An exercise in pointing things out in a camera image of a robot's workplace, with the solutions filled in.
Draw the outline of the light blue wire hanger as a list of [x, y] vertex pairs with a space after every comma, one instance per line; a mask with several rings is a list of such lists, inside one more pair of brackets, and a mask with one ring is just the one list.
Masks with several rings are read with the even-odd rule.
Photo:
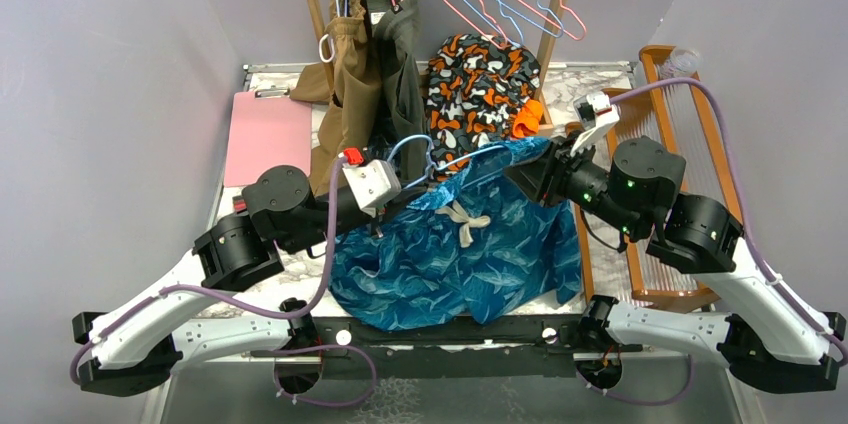
[[491, 152], [496, 152], [496, 151], [499, 151], [501, 149], [508, 150], [508, 147], [503, 142], [498, 142], [498, 143], [489, 144], [487, 146], [484, 146], [484, 147], [482, 147], [478, 150], [475, 150], [475, 151], [468, 153], [468, 154], [466, 154], [462, 157], [459, 157], [457, 159], [448, 161], [444, 164], [438, 164], [432, 157], [432, 152], [435, 149], [435, 144], [434, 144], [433, 139], [431, 137], [427, 136], [427, 135], [424, 135], [424, 134], [416, 134], [416, 135], [411, 135], [411, 136], [405, 137], [405, 138], [401, 139], [400, 141], [398, 141], [393, 146], [391, 151], [389, 152], [388, 156], [386, 157], [386, 161], [389, 162], [389, 163], [392, 163], [395, 160], [395, 156], [400, 153], [400, 151], [403, 149], [403, 147], [405, 145], [407, 145], [408, 143], [414, 142], [414, 141], [425, 141], [426, 144], [427, 144], [427, 146], [425, 148], [425, 152], [424, 152], [424, 158], [425, 158], [424, 171], [419, 178], [417, 178], [413, 181], [409, 181], [406, 184], [402, 184], [401, 188], [403, 190], [411, 189], [413, 187], [424, 184], [425, 182], [430, 181], [432, 179], [432, 176], [435, 173], [443, 172], [443, 171], [447, 170], [449, 167], [451, 167], [455, 164], [459, 164], [461, 162], [471, 160], [472, 158], [474, 158], [476, 156], [484, 155], [484, 154], [491, 153]]

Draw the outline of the blue patterned shorts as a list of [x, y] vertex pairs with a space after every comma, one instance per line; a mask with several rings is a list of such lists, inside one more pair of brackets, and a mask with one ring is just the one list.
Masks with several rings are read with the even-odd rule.
[[552, 292], [566, 304], [582, 289], [570, 204], [530, 201], [503, 173], [540, 156], [549, 141], [491, 145], [382, 225], [336, 244], [329, 291], [340, 307], [382, 331], [469, 315], [490, 323]]

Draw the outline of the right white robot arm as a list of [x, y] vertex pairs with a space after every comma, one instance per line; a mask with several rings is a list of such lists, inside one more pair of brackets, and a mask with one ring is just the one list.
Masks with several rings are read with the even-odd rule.
[[620, 144], [603, 169], [577, 136], [553, 139], [505, 175], [531, 201], [576, 204], [629, 241], [646, 242], [662, 264], [695, 278], [728, 306], [725, 313], [676, 313], [593, 296], [577, 324], [592, 351], [653, 346], [703, 359], [771, 394], [832, 391], [839, 363], [830, 355], [847, 323], [837, 312], [800, 305], [757, 266], [742, 223], [719, 201], [682, 191], [686, 162], [639, 137]]

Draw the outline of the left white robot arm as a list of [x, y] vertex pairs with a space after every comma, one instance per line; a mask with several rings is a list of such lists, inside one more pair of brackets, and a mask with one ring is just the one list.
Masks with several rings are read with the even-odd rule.
[[339, 160], [332, 172], [347, 173], [352, 185], [315, 196], [301, 169], [265, 171], [241, 191], [234, 212], [198, 237], [154, 284], [113, 311], [77, 314], [71, 381], [85, 392], [128, 397], [194, 363], [282, 347], [294, 355], [309, 350], [311, 313], [327, 277], [310, 300], [290, 298], [276, 311], [246, 303], [240, 294], [280, 274], [283, 254], [323, 244], [324, 259], [332, 262], [338, 235], [392, 219], [427, 190], [402, 185], [379, 159], [363, 165]]

